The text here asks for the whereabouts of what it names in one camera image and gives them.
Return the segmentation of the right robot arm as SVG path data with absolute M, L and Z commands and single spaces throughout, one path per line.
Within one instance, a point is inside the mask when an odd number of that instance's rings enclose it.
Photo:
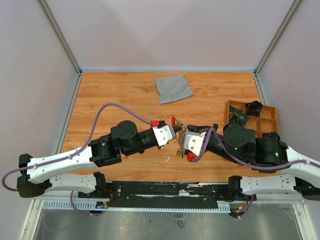
M 212 126 L 188 125 L 182 148 L 188 161 L 198 162 L 206 152 L 270 177 L 231 176 L 226 194 L 232 200 L 266 194 L 300 194 L 320 199 L 320 163 L 298 153 L 272 131 L 257 137 L 253 129 L 227 124 L 223 134 Z

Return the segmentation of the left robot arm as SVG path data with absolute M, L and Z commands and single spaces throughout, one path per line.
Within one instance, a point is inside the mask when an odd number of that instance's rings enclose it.
M 181 126 L 155 120 L 151 127 L 138 131 L 136 124 L 124 120 L 110 129 L 110 133 L 67 152 L 47 157 L 19 156 L 21 175 L 17 178 L 18 194 L 34 198 L 51 191 L 77 191 L 101 198 L 107 193 L 103 174 L 72 175 L 71 172 L 87 168 L 100 168 L 121 163 L 122 156 L 143 154 L 145 150 L 162 148 L 176 138 Z

